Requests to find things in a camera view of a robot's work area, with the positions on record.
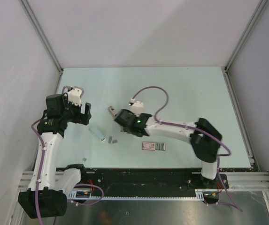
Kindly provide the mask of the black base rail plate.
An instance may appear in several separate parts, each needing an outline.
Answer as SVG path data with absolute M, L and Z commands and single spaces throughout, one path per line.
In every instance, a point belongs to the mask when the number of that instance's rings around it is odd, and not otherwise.
M 81 183 L 101 187 L 105 197 L 192 197 L 197 189 L 229 188 L 225 174 L 208 180 L 200 169 L 89 169 L 81 170 Z

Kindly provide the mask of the beige black stapler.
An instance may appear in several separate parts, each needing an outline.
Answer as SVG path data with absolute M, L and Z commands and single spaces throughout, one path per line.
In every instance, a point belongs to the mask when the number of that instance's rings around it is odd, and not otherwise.
M 117 111 L 115 110 L 115 108 L 113 106 L 109 106 L 108 107 L 108 111 L 111 113 L 111 115 L 113 116 L 113 118 L 116 117 Z

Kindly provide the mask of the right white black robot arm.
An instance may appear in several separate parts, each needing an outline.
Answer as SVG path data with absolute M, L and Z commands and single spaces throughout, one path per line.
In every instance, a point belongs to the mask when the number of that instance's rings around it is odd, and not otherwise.
M 205 118 L 193 123 L 176 123 L 148 113 L 136 115 L 122 109 L 115 115 L 114 121 L 123 132 L 137 137 L 168 137 L 190 144 L 195 156 L 201 160 L 201 184 L 212 188 L 217 183 L 217 153 L 222 135 Z

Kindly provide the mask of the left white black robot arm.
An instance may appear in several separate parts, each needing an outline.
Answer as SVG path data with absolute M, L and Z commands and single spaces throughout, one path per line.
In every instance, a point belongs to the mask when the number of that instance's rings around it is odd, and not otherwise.
M 56 160 L 59 146 L 69 123 L 88 125 L 91 118 L 89 103 L 81 112 L 83 90 L 72 88 L 62 94 L 46 97 L 42 118 L 31 126 L 38 136 L 35 168 L 27 189 L 19 193 L 18 202 L 27 215 L 43 218 L 63 216 L 67 210 L 67 197 L 72 189 L 85 186 L 88 181 L 83 164 L 65 167 L 56 179 Z

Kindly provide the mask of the light blue stapler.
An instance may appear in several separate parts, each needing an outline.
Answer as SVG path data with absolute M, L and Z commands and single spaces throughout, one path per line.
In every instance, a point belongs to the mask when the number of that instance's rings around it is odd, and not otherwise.
M 106 140 L 104 134 L 95 126 L 91 126 L 90 127 L 90 131 L 96 135 L 98 137 L 98 139 L 101 141 L 101 142 L 104 142 Z

